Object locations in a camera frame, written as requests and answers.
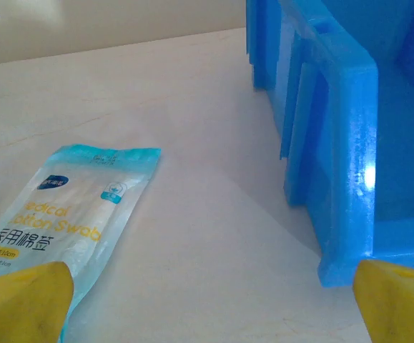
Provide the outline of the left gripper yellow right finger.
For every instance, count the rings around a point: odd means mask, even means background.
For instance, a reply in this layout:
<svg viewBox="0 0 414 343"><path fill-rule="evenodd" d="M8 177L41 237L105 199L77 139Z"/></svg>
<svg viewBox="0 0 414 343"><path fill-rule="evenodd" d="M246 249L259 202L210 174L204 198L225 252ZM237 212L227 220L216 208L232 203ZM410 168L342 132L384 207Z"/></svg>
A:
<svg viewBox="0 0 414 343"><path fill-rule="evenodd" d="M363 260L353 292L372 343L414 343L414 269Z"/></svg>

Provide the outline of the cotton swab packet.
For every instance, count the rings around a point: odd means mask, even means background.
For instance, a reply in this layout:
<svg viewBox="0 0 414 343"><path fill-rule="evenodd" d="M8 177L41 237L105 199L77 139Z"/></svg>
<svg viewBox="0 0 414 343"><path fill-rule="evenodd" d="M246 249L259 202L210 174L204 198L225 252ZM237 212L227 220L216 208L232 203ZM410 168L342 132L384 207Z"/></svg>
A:
<svg viewBox="0 0 414 343"><path fill-rule="evenodd" d="M0 276L63 262L78 305L109 261L160 154L81 144L54 152L0 217Z"/></svg>

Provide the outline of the blue plastic bin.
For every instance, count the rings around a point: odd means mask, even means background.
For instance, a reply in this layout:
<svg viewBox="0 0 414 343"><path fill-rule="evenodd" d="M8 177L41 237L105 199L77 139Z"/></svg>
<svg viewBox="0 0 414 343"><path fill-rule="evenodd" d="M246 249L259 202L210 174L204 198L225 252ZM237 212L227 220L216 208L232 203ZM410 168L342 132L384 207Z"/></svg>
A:
<svg viewBox="0 0 414 343"><path fill-rule="evenodd" d="M246 0L246 37L321 284L363 259L414 268L414 0Z"/></svg>

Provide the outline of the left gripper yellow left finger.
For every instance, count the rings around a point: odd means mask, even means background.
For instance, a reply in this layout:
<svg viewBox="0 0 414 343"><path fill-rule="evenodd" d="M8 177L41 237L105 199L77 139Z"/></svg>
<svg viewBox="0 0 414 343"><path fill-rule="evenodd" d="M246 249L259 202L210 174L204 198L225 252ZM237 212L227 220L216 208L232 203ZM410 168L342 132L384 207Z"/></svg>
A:
<svg viewBox="0 0 414 343"><path fill-rule="evenodd" d="M73 294L63 262L0 276L0 343L57 343Z"/></svg>

